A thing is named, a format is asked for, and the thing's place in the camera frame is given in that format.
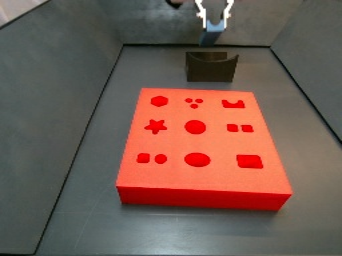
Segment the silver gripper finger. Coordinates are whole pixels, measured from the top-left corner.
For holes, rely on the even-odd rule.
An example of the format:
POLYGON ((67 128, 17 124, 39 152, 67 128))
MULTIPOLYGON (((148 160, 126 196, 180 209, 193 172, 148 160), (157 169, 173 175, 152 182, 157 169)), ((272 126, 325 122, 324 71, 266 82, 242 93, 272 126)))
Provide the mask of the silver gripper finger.
POLYGON ((202 19, 202 27, 204 29, 208 28, 208 10, 204 6, 204 0, 194 0, 198 12, 197 12, 197 17, 202 19))
POLYGON ((236 0, 225 0, 225 1, 226 1, 226 4, 222 11, 221 23, 220 23, 221 28, 228 28, 228 21, 232 18, 232 9, 233 9, 236 0))

